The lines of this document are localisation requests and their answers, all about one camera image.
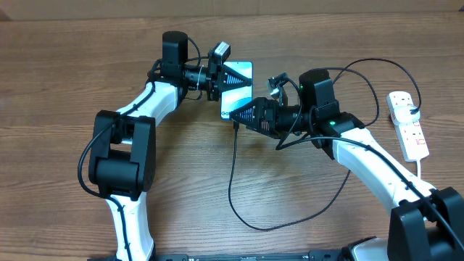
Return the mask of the Samsung Galaxy smartphone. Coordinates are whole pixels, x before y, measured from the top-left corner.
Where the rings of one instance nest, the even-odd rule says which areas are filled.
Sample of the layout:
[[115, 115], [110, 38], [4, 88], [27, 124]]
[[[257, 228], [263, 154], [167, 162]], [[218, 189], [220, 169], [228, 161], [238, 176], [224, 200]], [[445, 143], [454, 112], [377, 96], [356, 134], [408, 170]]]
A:
[[[252, 63], [250, 61], [225, 62], [225, 63]], [[230, 120], [230, 112], [244, 106], [253, 97], [253, 64], [252, 64], [252, 86], [237, 88], [225, 93], [220, 93], [220, 116], [222, 120]]]

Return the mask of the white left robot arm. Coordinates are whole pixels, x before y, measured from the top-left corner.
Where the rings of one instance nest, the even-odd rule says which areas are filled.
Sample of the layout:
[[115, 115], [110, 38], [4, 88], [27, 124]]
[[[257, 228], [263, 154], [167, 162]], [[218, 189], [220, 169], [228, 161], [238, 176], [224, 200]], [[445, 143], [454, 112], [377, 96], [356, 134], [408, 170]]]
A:
[[206, 94], [221, 103], [222, 120], [252, 100], [253, 64], [228, 61], [224, 41], [206, 57], [189, 58], [192, 39], [184, 32], [162, 35], [162, 57], [147, 73], [144, 91], [117, 111], [100, 111], [93, 138], [82, 153], [89, 160], [88, 179], [97, 186], [112, 213], [117, 251], [111, 260], [152, 260], [155, 243], [149, 231], [147, 192], [156, 169], [156, 128], [187, 97]]

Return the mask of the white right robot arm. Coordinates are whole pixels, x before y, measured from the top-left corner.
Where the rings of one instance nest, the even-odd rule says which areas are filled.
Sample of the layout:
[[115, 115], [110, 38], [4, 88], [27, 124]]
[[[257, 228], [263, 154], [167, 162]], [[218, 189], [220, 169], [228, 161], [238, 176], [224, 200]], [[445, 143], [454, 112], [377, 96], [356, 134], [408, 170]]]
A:
[[376, 236], [348, 244], [332, 260], [462, 260], [463, 197], [452, 187], [437, 189], [403, 167], [374, 139], [366, 124], [342, 112], [326, 68], [299, 76], [299, 104], [253, 99], [230, 112], [236, 125], [278, 139], [289, 147], [290, 133], [303, 132], [298, 144], [312, 142], [352, 171], [389, 213], [387, 239]]

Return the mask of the white charger plug adapter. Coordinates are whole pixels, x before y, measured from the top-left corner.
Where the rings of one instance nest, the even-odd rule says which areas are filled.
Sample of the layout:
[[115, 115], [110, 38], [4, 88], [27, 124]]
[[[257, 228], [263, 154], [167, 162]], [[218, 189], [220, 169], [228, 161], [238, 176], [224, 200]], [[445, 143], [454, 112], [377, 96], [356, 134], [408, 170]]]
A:
[[395, 106], [391, 109], [392, 122], [397, 125], [408, 125], [419, 121], [421, 113], [416, 106]]

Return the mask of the white power strip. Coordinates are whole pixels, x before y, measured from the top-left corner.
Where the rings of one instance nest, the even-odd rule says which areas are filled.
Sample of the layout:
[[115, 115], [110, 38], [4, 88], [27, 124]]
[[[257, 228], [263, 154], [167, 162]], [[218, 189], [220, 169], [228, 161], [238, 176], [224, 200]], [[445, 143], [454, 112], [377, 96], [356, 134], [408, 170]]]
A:
[[[386, 97], [386, 102], [389, 107], [390, 117], [391, 109], [395, 106], [415, 106], [411, 95], [404, 91], [389, 93]], [[400, 126], [394, 124], [394, 128], [406, 162], [417, 162], [429, 155], [428, 146], [419, 121]]]

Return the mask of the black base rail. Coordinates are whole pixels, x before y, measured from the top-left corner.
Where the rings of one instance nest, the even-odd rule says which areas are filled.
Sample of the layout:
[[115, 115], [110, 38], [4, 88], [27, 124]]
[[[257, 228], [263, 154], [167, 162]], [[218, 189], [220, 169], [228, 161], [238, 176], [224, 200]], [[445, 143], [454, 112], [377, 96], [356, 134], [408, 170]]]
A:
[[377, 237], [360, 239], [342, 249], [318, 249], [307, 253], [197, 255], [161, 254], [150, 258], [159, 261], [331, 261], [331, 260], [388, 260], [387, 240]]

